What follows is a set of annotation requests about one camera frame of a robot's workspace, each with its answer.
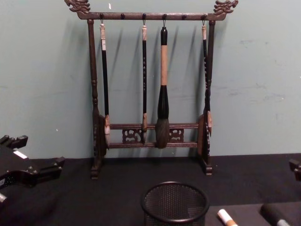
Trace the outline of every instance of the metal hook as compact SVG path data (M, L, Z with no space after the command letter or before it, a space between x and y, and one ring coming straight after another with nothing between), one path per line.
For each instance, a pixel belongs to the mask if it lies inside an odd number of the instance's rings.
M167 14L164 14L164 15L162 16L162 19L163 19L163 27L165 27L166 17L167 17Z
M99 17L100 17L100 22L103 24L103 13L101 13L101 14L99 15Z
M145 25L145 18L146 18L146 14L145 14L145 13L143 13L143 15L142 15L142 21L143 21L143 25Z

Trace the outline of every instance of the black mesh wastebasket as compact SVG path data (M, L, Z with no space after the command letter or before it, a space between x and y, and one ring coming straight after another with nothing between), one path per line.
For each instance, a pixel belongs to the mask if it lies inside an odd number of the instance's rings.
M141 198L145 226L205 226L206 194L179 182L164 182Z

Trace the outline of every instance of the dragon head carving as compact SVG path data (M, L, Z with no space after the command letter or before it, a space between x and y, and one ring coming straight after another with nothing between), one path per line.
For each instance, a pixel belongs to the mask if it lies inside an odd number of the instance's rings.
M70 8L72 12L82 12L84 14L88 14L90 11L88 1L89 0L65 0L67 6L72 5L72 8Z
M232 13L233 10L231 9L231 7L235 8L238 4L238 0L234 0L233 2L231 2L230 0L227 0L225 2L217 0L215 3L216 5L214 6L214 14L218 16L222 13Z

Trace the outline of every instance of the wall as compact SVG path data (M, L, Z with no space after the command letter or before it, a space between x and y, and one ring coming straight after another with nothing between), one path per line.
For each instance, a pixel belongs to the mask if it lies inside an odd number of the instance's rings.
M213 0L91 0L92 11L212 12ZM301 3L241 0L215 28L211 155L297 153L301 139ZM99 21L95 46L103 99ZM142 21L105 21L111 123L142 120ZM170 122L204 108L201 23L167 21ZM148 27L148 123L157 120L161 21ZM87 23L63 0L0 1L0 136L28 135L30 158L92 156ZM99 101L103 114L103 102ZM196 134L186 133L187 139ZM112 140L118 141L113 133ZM107 157L195 150L110 150Z

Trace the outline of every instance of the wooden brush rack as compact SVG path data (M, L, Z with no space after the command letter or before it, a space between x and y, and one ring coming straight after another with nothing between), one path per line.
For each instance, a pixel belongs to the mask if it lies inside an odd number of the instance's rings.
M214 47L214 26L216 21L222 21L228 13L232 13L238 0L226 2L216 1L213 13L118 13L118 12L90 12L88 0L64 0L72 12L76 12L78 17L87 21L89 35L90 72L92 85L93 102L93 149L94 161L91 168L91 178L98 179L102 161L106 155L107 145L104 135L104 117L99 114L98 94L97 94L97 72L94 40L95 20L191 20L209 21L209 42L207 55L208 72L212 75L213 47ZM210 101L210 93L205 93L205 101ZM197 158L206 175L212 174L210 164L210 141L208 129L201 126L200 120L197 123L171 123L169 131L169 141L166 147L194 147L198 149ZM155 124L148 124L148 129L155 129ZM110 129L122 131L122 142L111 143L109 148L134 148L134 147L156 147L155 142L142 142L142 124L110 124ZM184 141L185 129L197 129L198 140L195 142Z

